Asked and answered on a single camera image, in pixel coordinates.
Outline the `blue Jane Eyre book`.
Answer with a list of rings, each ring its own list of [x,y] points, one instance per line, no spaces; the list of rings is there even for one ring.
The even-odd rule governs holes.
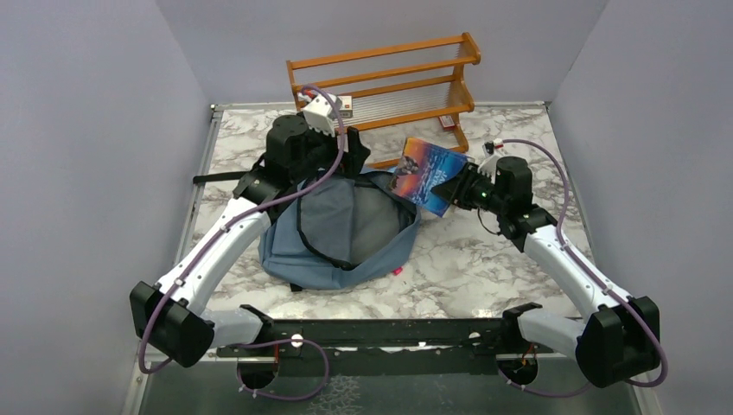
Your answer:
[[[449,210],[447,196],[432,189],[454,178],[473,159],[416,137],[408,137],[388,188],[397,196],[443,217]]]

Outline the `blue student backpack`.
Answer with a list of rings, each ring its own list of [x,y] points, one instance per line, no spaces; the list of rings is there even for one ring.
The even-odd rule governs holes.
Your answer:
[[[261,267],[308,290],[346,289],[403,267],[421,213],[389,189],[391,180],[390,171],[364,168],[293,201],[259,239]]]

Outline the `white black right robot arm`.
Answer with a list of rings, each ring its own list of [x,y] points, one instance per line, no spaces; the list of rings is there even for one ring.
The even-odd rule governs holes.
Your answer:
[[[575,252],[560,220],[534,203],[532,171],[525,159],[504,156],[487,176],[467,163],[432,194],[466,210],[496,216],[500,235],[534,260],[575,304],[582,318],[555,315],[537,304],[504,313],[500,344],[519,352],[538,343],[573,359],[593,386],[607,387],[654,369],[664,380],[660,311],[649,297],[633,297]]]

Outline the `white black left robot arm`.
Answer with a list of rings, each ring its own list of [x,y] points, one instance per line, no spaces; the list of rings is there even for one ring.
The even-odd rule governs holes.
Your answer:
[[[354,126],[339,137],[319,132],[303,113],[279,116],[265,139],[265,152],[249,170],[236,174],[237,186],[224,212],[204,237],[154,284],[138,282],[129,295],[137,363],[145,374],[145,351],[152,346],[182,367],[191,367],[211,348],[239,343],[249,354],[271,346],[262,317],[247,309],[212,312],[206,306],[221,279],[244,251],[293,201],[332,174],[356,176],[371,151]]]

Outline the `white grey box on shelf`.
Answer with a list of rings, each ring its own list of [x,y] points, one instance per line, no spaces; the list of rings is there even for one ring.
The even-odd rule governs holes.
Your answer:
[[[349,95],[339,95],[337,97],[340,104],[340,114],[343,118],[352,118],[354,116],[353,98]]]

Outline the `small red card box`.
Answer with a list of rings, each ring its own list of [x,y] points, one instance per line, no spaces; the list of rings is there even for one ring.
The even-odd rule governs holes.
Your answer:
[[[456,127],[454,119],[450,115],[442,115],[438,121],[444,130],[452,130]]]

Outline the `orange wooden shelf rack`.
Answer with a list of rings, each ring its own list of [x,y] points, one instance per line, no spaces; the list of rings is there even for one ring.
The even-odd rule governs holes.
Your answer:
[[[297,109],[305,105],[298,93],[306,84],[353,98],[354,116],[345,122],[360,130],[362,142],[372,151],[370,165],[386,169],[397,164],[408,137],[468,151],[461,115],[472,112],[475,101],[464,72],[480,63],[478,44],[464,32],[287,61],[286,67]],[[450,115],[456,127],[444,130],[438,121],[442,115]]]

